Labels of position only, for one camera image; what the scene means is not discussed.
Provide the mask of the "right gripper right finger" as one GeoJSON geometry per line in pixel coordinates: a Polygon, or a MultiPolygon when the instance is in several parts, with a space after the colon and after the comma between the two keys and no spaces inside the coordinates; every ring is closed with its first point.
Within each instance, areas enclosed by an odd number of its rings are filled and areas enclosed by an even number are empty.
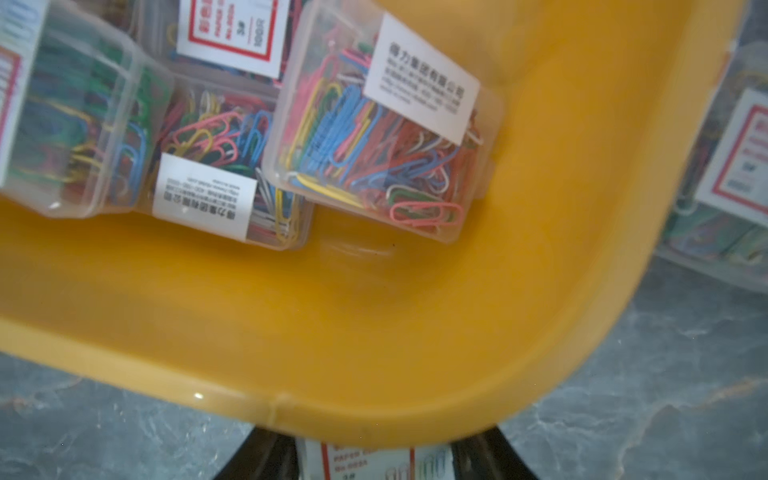
{"type": "Polygon", "coordinates": [[[451,443],[457,480],[537,480],[498,427],[451,443]]]}

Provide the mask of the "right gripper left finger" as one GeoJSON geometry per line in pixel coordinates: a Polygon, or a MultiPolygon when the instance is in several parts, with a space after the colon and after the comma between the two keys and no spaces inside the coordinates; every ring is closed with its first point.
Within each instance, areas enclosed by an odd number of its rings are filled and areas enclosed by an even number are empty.
{"type": "Polygon", "coordinates": [[[298,480],[296,439],[254,427],[214,480],[298,480]]]}

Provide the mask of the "clear paper clip box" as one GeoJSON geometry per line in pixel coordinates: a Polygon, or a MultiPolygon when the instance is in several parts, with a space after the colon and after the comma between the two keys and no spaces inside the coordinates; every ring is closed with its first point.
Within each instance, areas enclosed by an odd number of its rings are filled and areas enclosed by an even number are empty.
{"type": "Polygon", "coordinates": [[[297,441],[301,479],[447,480],[455,479],[449,445],[406,449],[363,449],[297,441]]]}

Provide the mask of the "yellow plastic tray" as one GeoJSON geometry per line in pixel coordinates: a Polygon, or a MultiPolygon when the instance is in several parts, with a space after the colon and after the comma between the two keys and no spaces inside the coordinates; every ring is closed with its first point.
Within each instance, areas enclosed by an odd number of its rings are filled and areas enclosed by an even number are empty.
{"type": "Polygon", "coordinates": [[[632,297],[742,1],[387,1],[503,99],[443,244],[317,208],[277,252],[1,204],[6,353],[358,447],[465,437],[563,381],[632,297]]]}

